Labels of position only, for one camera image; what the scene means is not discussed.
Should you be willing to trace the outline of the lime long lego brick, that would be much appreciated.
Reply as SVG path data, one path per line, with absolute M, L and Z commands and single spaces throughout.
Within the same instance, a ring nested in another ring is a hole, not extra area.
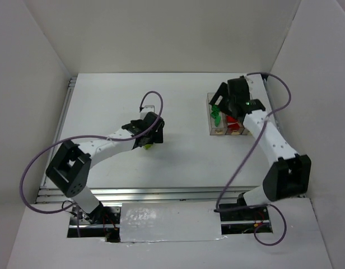
M 144 148 L 145 150 L 148 150 L 148 149 L 150 149 L 152 146 L 153 146 L 153 144 L 150 143 L 150 144 L 144 145 L 143 148 Z

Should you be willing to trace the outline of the red long lego brick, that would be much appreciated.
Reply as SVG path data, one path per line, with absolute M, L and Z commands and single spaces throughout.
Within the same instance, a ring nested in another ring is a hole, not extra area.
M 231 116 L 226 116 L 226 122 L 228 123 L 228 124 L 236 124 L 236 123 L 238 123 L 238 120 L 236 120 L 235 118 L 233 118 L 233 117 L 231 117 Z

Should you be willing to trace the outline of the green small lego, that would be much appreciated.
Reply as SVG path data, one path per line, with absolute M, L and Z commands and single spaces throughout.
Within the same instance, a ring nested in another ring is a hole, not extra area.
M 220 112 L 211 112 L 211 117 L 213 118 L 213 119 L 217 119 L 217 118 L 219 118 L 220 117 Z

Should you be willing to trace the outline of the green curved lego brick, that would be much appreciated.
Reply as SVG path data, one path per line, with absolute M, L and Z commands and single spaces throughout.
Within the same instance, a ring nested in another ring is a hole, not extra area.
M 221 116 L 217 119 L 214 119 L 214 125 L 215 127 L 218 127 L 220 125 L 220 122 L 221 122 Z

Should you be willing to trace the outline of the green square lego brick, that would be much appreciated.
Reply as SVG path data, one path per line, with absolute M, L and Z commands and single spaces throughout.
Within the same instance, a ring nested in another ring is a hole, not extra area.
M 219 109 L 219 107 L 218 107 L 217 105 L 213 105 L 213 106 L 212 106 L 212 111 L 213 111 L 213 112 L 219 112 L 220 109 Z

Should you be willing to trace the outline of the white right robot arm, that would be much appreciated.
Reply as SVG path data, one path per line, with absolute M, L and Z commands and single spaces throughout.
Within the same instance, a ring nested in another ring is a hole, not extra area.
M 263 150 L 270 166 L 260 186 L 239 195 L 239 208 L 266 205 L 307 192 L 311 159 L 292 148 L 270 121 L 276 110 L 268 112 L 260 100 L 251 98 L 246 76 L 220 84 L 209 105 L 237 120 L 255 139 L 232 177 L 236 178 L 257 146 Z

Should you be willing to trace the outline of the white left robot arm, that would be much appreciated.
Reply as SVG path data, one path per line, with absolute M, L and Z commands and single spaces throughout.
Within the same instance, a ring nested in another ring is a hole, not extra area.
M 87 186 L 90 169 L 122 152 L 163 143 L 165 122 L 154 112 L 132 120 L 107 138 L 74 143 L 64 141 L 46 169 L 46 176 L 83 211 L 91 224 L 103 220 L 106 210 Z

